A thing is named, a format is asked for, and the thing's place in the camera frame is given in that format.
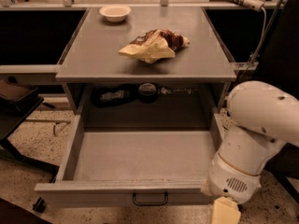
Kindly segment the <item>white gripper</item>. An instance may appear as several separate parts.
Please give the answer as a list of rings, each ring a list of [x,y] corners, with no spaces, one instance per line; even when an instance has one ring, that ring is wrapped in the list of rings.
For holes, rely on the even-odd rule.
[[[224,196],[214,201],[210,224],[238,224],[241,212],[237,203],[246,203],[262,187],[258,175],[246,175],[237,171],[219,153],[215,154],[211,162],[207,181],[200,188],[203,194]]]

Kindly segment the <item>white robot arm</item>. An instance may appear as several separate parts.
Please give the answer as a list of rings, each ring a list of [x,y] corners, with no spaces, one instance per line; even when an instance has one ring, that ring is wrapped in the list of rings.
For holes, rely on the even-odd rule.
[[[261,188],[261,172],[286,144],[299,147],[299,101],[262,81],[235,86],[227,111],[236,122],[224,135],[208,168],[215,197],[209,224],[238,224],[238,206]]]

